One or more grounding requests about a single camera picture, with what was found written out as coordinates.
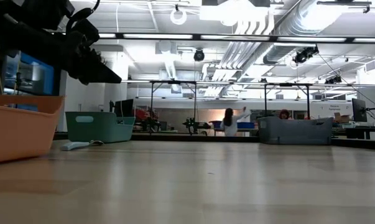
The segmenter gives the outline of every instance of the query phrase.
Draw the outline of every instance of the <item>person with red hair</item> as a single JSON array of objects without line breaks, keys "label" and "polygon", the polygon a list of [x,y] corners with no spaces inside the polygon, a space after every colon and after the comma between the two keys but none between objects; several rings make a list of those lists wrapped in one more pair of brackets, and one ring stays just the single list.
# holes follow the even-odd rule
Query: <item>person with red hair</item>
[{"label": "person with red hair", "polygon": [[280,111],[279,114],[280,119],[289,119],[289,112],[286,109]]}]

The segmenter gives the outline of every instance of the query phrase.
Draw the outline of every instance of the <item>dark hair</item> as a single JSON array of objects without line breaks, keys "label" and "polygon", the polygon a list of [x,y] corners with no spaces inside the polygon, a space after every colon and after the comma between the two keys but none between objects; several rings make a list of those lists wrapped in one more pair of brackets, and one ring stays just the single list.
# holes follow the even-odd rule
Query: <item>dark hair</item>
[{"label": "dark hair", "polygon": [[225,124],[225,126],[231,126],[231,117],[233,117],[233,109],[227,108],[225,111],[225,118],[223,118],[223,124]]},{"label": "dark hair", "polygon": [[280,119],[281,119],[281,115],[283,114],[287,115],[287,117],[289,118],[289,112],[286,109],[280,111],[280,115],[279,115]]}]

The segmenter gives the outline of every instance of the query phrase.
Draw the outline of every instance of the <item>teal plastic bin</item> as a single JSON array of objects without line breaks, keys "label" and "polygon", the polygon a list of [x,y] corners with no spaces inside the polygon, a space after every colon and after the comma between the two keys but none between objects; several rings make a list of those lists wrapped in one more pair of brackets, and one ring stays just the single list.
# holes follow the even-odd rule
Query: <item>teal plastic bin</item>
[{"label": "teal plastic bin", "polygon": [[110,112],[66,112],[68,139],[73,142],[129,141],[135,118],[117,118]]}]

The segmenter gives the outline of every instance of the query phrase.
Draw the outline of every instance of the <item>security camera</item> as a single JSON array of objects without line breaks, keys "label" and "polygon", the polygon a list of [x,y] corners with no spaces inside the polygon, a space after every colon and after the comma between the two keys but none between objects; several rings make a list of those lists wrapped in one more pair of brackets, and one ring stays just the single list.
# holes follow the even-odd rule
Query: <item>security camera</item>
[{"label": "security camera", "polygon": [[205,54],[202,51],[202,49],[196,49],[195,54],[194,54],[194,61],[201,62],[202,60],[204,60],[204,58],[205,58]]}]

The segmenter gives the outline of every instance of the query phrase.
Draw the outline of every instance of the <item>white shirt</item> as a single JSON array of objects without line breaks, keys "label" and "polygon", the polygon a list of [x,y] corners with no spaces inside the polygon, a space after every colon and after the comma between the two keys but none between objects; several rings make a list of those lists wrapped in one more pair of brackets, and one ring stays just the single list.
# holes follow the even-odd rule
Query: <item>white shirt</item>
[{"label": "white shirt", "polygon": [[221,129],[224,129],[225,131],[225,136],[235,136],[236,133],[237,133],[237,121],[245,116],[249,115],[249,113],[247,111],[244,111],[242,114],[240,115],[233,115],[231,117],[231,125],[230,126],[226,126],[224,123],[223,123],[223,120],[222,120],[222,123],[220,124],[220,128]]}]

